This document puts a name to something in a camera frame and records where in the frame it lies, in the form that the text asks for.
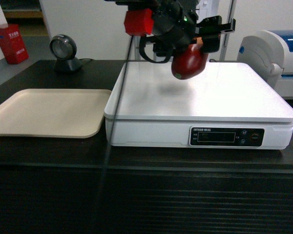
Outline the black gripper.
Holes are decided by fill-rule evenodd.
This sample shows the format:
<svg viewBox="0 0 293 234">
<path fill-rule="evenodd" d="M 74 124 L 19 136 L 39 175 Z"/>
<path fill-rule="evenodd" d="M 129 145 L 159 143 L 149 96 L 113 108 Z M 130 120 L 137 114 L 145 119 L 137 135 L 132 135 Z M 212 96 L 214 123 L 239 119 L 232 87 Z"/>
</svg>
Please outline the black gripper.
<svg viewBox="0 0 293 234">
<path fill-rule="evenodd" d="M 187 49 L 195 35 L 202 39 L 203 53 L 215 53 L 220 49 L 221 34 L 225 34 L 227 29 L 226 23 L 222 23 L 221 16 L 205 18 L 197 24 L 196 7 L 200 2 L 198 0 L 115 0 L 114 2 L 119 6 L 127 6 L 127 11 L 147 8 L 153 11 L 152 33 L 140 37 L 142 57 L 145 57 L 143 53 L 146 43 L 154 45 L 157 56 L 169 58 L 174 50 Z"/>
</svg>

